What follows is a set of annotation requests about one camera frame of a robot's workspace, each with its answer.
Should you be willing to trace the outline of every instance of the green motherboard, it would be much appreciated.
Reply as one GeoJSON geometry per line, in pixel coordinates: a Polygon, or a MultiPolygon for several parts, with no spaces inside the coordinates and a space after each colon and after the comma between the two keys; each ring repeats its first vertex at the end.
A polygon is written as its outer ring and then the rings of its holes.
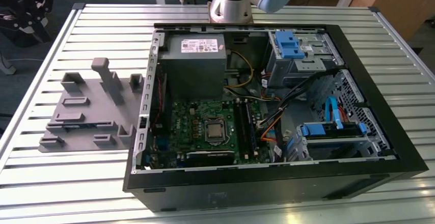
{"type": "MultiPolygon", "coordinates": [[[[243,157],[239,154],[234,103],[235,101],[175,102],[173,104],[171,135],[167,142],[167,151],[234,151],[234,164],[269,163],[267,144],[259,144],[255,157],[243,157]]],[[[249,107],[255,123],[257,120],[262,119],[258,101],[250,101],[249,107]]],[[[163,168],[177,167],[177,161],[169,157],[165,160],[166,166],[163,168]]]]}

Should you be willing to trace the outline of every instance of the yellow wire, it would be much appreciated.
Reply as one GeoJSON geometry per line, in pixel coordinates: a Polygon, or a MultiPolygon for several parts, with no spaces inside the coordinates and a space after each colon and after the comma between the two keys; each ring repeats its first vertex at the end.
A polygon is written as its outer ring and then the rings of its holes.
{"type": "Polygon", "coordinates": [[[241,87],[246,86],[253,81],[254,68],[253,68],[253,65],[250,64],[250,61],[246,59],[246,57],[242,55],[242,53],[239,53],[238,51],[234,51],[234,50],[231,50],[231,52],[237,53],[242,57],[242,59],[246,61],[247,65],[250,66],[250,69],[251,69],[251,76],[250,76],[250,79],[245,83],[242,83],[239,85],[225,86],[225,88],[241,88],[241,87]]]}

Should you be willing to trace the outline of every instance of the red wire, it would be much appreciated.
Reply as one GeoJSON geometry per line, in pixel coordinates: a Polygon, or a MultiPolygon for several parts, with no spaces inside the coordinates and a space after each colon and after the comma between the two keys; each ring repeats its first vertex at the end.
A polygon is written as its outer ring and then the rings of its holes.
{"type": "Polygon", "coordinates": [[[159,113],[158,113],[158,117],[155,119],[155,122],[153,124],[153,127],[155,127],[157,123],[158,123],[158,119],[161,117],[161,113],[162,113],[162,107],[163,107],[163,102],[162,102],[162,83],[161,83],[161,77],[158,77],[158,81],[159,81],[159,113]]]}
{"type": "Polygon", "coordinates": [[[345,112],[343,107],[339,107],[339,110],[341,110],[341,114],[342,114],[342,116],[343,116],[343,120],[345,120],[345,121],[349,121],[349,119],[347,119],[347,114],[346,114],[346,112],[345,112]]]}

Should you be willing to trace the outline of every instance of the aluminum slotted table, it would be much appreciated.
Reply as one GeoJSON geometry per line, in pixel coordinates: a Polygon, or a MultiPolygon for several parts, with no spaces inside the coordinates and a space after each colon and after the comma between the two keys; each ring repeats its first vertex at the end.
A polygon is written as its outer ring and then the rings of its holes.
{"type": "Polygon", "coordinates": [[[86,5],[71,11],[0,141],[0,223],[435,222],[435,77],[385,17],[367,8],[287,7],[275,14],[254,8],[253,12],[257,23],[342,26],[430,171],[347,200],[153,213],[122,191],[127,150],[40,153],[39,140],[63,91],[65,73],[97,77],[95,57],[110,58],[119,77],[145,73],[154,23],[207,22],[207,7],[86,5]]]}

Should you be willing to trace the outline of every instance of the sticker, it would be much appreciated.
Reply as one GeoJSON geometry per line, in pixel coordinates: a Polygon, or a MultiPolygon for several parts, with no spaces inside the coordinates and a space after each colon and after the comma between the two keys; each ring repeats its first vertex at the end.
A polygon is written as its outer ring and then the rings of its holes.
{"type": "Polygon", "coordinates": [[[219,52],[218,39],[185,39],[182,52],[219,52]]]}
{"type": "Polygon", "coordinates": [[[262,79],[262,86],[263,86],[265,88],[267,88],[267,80],[266,80],[266,79],[262,79]]]}
{"type": "Polygon", "coordinates": [[[309,46],[301,46],[301,50],[302,51],[313,51],[313,47],[309,45],[309,46]]]}
{"type": "Polygon", "coordinates": [[[279,157],[283,154],[282,149],[277,145],[275,145],[275,148],[274,148],[274,152],[278,154],[279,157]]]}

